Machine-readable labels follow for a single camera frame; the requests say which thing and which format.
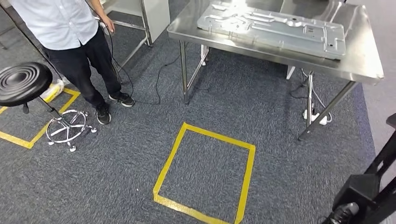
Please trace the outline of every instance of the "stainless steel table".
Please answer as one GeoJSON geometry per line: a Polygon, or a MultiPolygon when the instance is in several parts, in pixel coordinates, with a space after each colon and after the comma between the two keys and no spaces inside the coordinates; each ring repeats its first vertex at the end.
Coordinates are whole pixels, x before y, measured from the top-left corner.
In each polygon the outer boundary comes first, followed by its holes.
{"type": "MultiPolygon", "coordinates": [[[[252,42],[243,42],[227,35],[209,33],[198,29],[197,20],[209,6],[210,0],[192,0],[168,27],[169,37],[180,40],[185,103],[189,102],[189,89],[192,87],[192,83],[202,64],[205,63],[210,48],[230,51],[349,80],[350,82],[314,122],[311,123],[311,120],[307,119],[306,130],[298,137],[299,140],[304,140],[315,127],[319,126],[320,120],[357,83],[376,84],[384,78],[377,46],[364,6],[345,4],[338,0],[233,0],[232,3],[342,24],[346,36],[346,57],[342,61],[330,60],[267,45],[254,45],[252,42]],[[186,42],[204,46],[202,48],[201,61],[190,81],[187,80],[186,42]]],[[[312,72],[310,72],[308,84],[312,84],[312,72]]],[[[311,88],[308,88],[307,109],[311,106],[310,90],[311,88]]]]}

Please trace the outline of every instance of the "person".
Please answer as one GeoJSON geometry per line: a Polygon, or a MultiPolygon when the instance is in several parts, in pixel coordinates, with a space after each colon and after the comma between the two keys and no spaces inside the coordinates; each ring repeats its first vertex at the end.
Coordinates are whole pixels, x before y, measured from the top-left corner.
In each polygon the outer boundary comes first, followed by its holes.
{"type": "MultiPolygon", "coordinates": [[[[100,124],[108,124],[111,115],[103,96],[92,85],[90,63],[102,76],[111,100],[126,107],[135,104],[131,96],[121,92],[104,32],[85,0],[8,1],[41,43],[50,62],[96,108],[100,124]]],[[[90,2],[110,32],[114,33],[113,21],[106,15],[100,1],[90,2]]]]}

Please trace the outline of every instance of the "yellow tape square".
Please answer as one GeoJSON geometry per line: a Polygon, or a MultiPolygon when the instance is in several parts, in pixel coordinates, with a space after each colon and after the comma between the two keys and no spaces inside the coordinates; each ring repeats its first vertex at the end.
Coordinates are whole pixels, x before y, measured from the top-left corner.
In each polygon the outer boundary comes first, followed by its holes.
{"type": "MultiPolygon", "coordinates": [[[[66,102],[65,105],[62,106],[62,108],[59,110],[60,113],[63,113],[66,111],[66,109],[76,100],[76,98],[80,95],[80,92],[71,90],[71,89],[67,89],[65,88],[63,90],[63,92],[66,92],[68,94],[71,95],[71,98],[69,99],[69,101],[66,102]]],[[[0,108],[0,114],[3,113],[8,107],[2,107],[0,108]]],[[[45,133],[46,129],[47,129],[47,125],[48,123],[39,131],[39,133],[32,138],[32,140],[30,141],[26,141],[23,139],[20,139],[18,137],[12,136],[10,134],[4,133],[4,132],[0,132],[0,138],[7,140],[9,142],[12,142],[14,144],[17,144],[19,146],[31,149],[33,147],[33,145],[41,138],[41,136],[45,133]]]]}
{"type": "Polygon", "coordinates": [[[239,198],[239,204],[238,204],[238,208],[237,208],[237,212],[236,212],[236,218],[235,218],[235,224],[239,224],[242,219],[243,216],[245,214],[245,206],[246,206],[246,200],[248,197],[248,191],[249,191],[249,185],[250,185],[250,176],[252,174],[252,169],[253,169],[253,162],[255,159],[255,151],[256,151],[256,146],[251,145],[249,143],[243,142],[243,141],[239,141],[218,133],[214,133],[199,127],[195,127],[186,123],[183,123],[179,134],[176,137],[175,140],[175,144],[173,145],[173,148],[169,154],[169,157],[167,159],[167,161],[165,162],[165,165],[163,166],[160,175],[158,176],[157,182],[154,186],[153,189],[153,195],[154,195],[154,201],[164,205],[170,209],[176,210],[176,211],[180,211],[184,214],[187,214],[189,216],[192,216],[198,220],[201,220],[205,223],[208,224],[228,224],[227,222],[214,218],[214,217],[210,217],[207,216],[195,209],[189,208],[185,205],[182,205],[180,203],[177,203],[173,200],[170,200],[168,198],[165,198],[163,196],[159,195],[159,191],[161,189],[162,183],[165,180],[165,176],[170,168],[170,165],[172,164],[173,158],[176,155],[177,149],[179,148],[180,142],[182,141],[182,138],[184,136],[184,133],[186,130],[190,130],[199,134],[203,134],[215,139],[218,139],[220,141],[224,141],[230,144],[234,144],[243,148],[246,148],[249,151],[249,154],[247,156],[247,164],[246,164],[246,171],[245,171],[245,176],[243,178],[243,183],[242,183],[242,189],[240,191],[240,198],[239,198]]]}

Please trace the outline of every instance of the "stool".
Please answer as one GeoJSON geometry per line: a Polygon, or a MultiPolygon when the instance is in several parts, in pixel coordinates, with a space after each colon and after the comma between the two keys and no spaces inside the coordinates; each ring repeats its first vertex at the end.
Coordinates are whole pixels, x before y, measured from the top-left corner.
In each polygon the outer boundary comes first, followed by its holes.
{"type": "Polygon", "coordinates": [[[96,128],[86,124],[87,112],[68,110],[60,114],[55,108],[47,104],[40,95],[44,93],[52,82],[52,73],[49,68],[43,64],[30,62],[22,63],[13,67],[8,67],[0,71],[0,106],[19,106],[23,105],[23,112],[29,113],[28,102],[33,99],[38,100],[54,117],[47,127],[48,144],[67,143],[71,152],[76,147],[71,141],[81,135],[85,129],[89,128],[92,133],[96,128]],[[64,115],[74,115],[72,119],[67,120],[64,115]],[[81,124],[75,124],[78,118],[82,118],[81,124]],[[54,130],[51,128],[54,124],[59,124],[62,128],[54,130]],[[61,138],[57,138],[60,133],[66,132],[61,138]]]}

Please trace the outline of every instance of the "chrome stool base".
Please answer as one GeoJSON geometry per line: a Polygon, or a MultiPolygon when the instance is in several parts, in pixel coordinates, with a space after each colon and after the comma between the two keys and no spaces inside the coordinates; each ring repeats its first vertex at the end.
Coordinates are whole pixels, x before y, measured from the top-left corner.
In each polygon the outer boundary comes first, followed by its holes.
{"type": "Polygon", "coordinates": [[[42,98],[38,100],[47,107],[47,111],[54,117],[48,124],[47,127],[47,138],[49,139],[48,144],[50,146],[55,143],[66,143],[69,146],[70,152],[74,152],[77,148],[71,144],[71,141],[80,136],[85,129],[90,129],[91,133],[97,132],[95,127],[87,125],[88,113],[83,111],[68,110],[60,114],[53,107],[48,105],[42,98]],[[67,120],[66,115],[74,115],[72,119],[67,120]]]}
{"type": "Polygon", "coordinates": [[[78,137],[79,135],[81,135],[85,129],[90,129],[91,133],[95,133],[97,131],[96,128],[87,125],[86,124],[86,118],[88,117],[88,113],[87,112],[82,112],[82,111],[76,111],[76,110],[68,110],[65,111],[64,113],[62,113],[62,117],[60,118],[53,118],[47,127],[47,138],[49,139],[48,144],[49,145],[54,145],[55,143],[67,143],[67,145],[70,147],[70,152],[74,152],[77,148],[71,144],[71,141],[74,140],[76,137],[78,137]],[[70,121],[66,121],[66,119],[64,118],[64,115],[66,114],[75,114],[73,116],[73,118],[70,121]],[[81,124],[75,124],[76,120],[78,118],[83,118],[83,122],[81,122],[81,124]],[[52,127],[55,124],[59,124],[62,126],[62,128],[54,130],[54,132],[52,132],[52,127]],[[73,129],[77,129],[78,132],[71,134],[73,129]],[[56,139],[55,137],[60,135],[60,134],[64,134],[63,137],[61,137],[61,139],[56,139]]]}

